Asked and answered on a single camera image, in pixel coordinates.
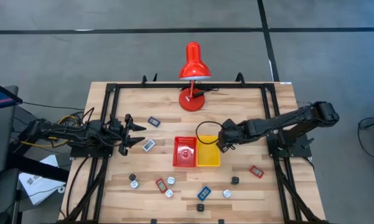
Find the wooden tabletop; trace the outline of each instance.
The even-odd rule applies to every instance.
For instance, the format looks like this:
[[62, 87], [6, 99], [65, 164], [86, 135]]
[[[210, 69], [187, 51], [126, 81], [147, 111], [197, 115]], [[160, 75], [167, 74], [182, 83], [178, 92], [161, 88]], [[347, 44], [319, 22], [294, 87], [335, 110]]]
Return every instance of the wooden tabletop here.
[[[106, 84], [91, 84], [86, 110], [95, 107], [92, 119], [100, 118]], [[281, 114], [297, 109], [292, 85], [275, 83], [275, 87]], [[155, 218], [158, 223], [217, 223], [218, 219], [224, 219], [225, 223], [282, 223], [274, 165], [268, 156], [265, 138], [236, 146], [234, 151], [222, 154], [220, 167], [179, 168], [172, 165], [174, 137], [195, 136], [195, 129], [202, 121], [223, 123], [231, 118], [239, 123], [246, 119], [265, 118], [259, 89], [224, 88], [208, 92], [205, 94], [205, 105], [196, 112], [187, 112], [180, 107], [179, 94], [180, 90], [176, 88], [120, 90], [116, 117], [124, 120], [125, 114], [131, 114], [136, 124], [147, 128], [146, 131], [132, 133], [132, 136], [144, 136], [146, 140], [129, 150], [128, 156], [114, 150], [106, 173], [99, 222], [149, 223]], [[269, 105], [273, 112], [271, 99]], [[147, 123], [151, 116], [161, 121], [158, 128]], [[218, 131], [219, 127], [215, 124], [204, 124], [199, 129], [200, 134], [208, 135], [217, 135]], [[148, 139], [153, 139], [156, 145], [146, 153], [141, 146]], [[82, 160], [78, 158], [72, 163], [62, 211], [65, 211], [68, 189]], [[299, 158], [292, 158], [291, 163], [299, 195], [314, 214], [325, 218], [312, 167]], [[77, 176], [70, 197], [71, 209], [86, 191], [90, 164], [91, 159]], [[252, 165], [264, 170], [263, 178], [259, 179], [249, 172]], [[130, 187], [128, 177], [131, 173], [137, 176], [137, 189]], [[174, 195], [167, 198], [160, 193], [155, 181], [162, 178], [166, 182], [170, 176], [175, 178], [175, 184], [167, 186]], [[240, 178], [238, 185], [230, 184], [233, 176]], [[205, 186], [212, 193], [203, 202], [205, 211], [198, 212], [196, 206], [202, 202], [197, 194]], [[231, 190], [230, 198], [222, 195], [226, 189]], [[93, 195], [90, 201], [89, 218], [93, 216], [95, 198]], [[287, 199], [290, 216], [294, 218], [288, 193]]]

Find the yellow cable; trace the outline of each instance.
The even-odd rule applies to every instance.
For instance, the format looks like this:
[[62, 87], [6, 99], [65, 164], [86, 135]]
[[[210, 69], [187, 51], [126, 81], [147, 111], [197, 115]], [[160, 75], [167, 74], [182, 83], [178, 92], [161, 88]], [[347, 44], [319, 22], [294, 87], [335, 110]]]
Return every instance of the yellow cable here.
[[[59, 122], [58, 124], [61, 124], [62, 121], [66, 118], [72, 118], [76, 123], [77, 123], [77, 120], [76, 120], [76, 117], [72, 116], [72, 115], [66, 115], [64, 116]], [[58, 144], [54, 144], [54, 147], [59, 147], [59, 146], [63, 146], [65, 145], [66, 143], [68, 143], [69, 140], [65, 140], [61, 143], [58, 143]], [[26, 145], [29, 145], [29, 146], [35, 146], [35, 147], [53, 147], [53, 145], [40, 145], [40, 144], [33, 144], [33, 143], [29, 143], [29, 142], [25, 142], [25, 141], [21, 141], [22, 144], [26, 144]]]

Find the desk lamp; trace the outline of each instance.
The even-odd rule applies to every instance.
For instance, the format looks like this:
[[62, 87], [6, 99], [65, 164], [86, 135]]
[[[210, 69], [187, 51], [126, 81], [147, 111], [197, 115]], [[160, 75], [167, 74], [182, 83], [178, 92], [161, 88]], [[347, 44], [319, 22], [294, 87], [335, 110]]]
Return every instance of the desk lamp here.
[[187, 63], [181, 68], [179, 79], [190, 80], [191, 87], [184, 89], [179, 98], [181, 107], [186, 111], [197, 111], [205, 104], [205, 96], [194, 98], [194, 94], [201, 92], [194, 89], [195, 80], [210, 78], [209, 68], [200, 58], [200, 46], [196, 42], [190, 42], [186, 48]]

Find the yellow basket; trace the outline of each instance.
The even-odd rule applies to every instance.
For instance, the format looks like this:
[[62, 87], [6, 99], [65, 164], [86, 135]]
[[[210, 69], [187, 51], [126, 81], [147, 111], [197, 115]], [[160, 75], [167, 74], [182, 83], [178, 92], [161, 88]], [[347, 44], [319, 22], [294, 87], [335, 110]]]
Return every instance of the yellow basket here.
[[[199, 136], [203, 142], [212, 142], [217, 136]], [[220, 150], [213, 144], [203, 144], [197, 141], [197, 166], [199, 167], [219, 167], [220, 166]]]

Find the white paper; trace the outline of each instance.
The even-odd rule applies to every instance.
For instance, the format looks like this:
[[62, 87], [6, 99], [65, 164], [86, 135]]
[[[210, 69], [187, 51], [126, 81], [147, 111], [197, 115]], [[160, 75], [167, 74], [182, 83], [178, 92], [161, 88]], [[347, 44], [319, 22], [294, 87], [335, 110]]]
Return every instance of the white paper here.
[[[57, 162], [57, 158], [55, 158], [55, 155], [47, 156], [45, 159], [42, 159], [40, 162], [58, 167], [58, 162]], [[39, 194], [29, 197], [33, 205], [38, 205], [44, 199], [50, 196], [54, 191], [56, 191], [59, 187], [65, 184], [64, 182], [61, 182], [61, 181], [50, 180], [50, 179], [40, 177], [38, 175], [32, 175], [32, 174], [26, 174], [26, 173], [19, 174], [19, 180], [21, 181], [22, 186], [24, 186], [28, 196], [36, 194], [37, 192], [53, 189], [48, 192], [39, 193]]]

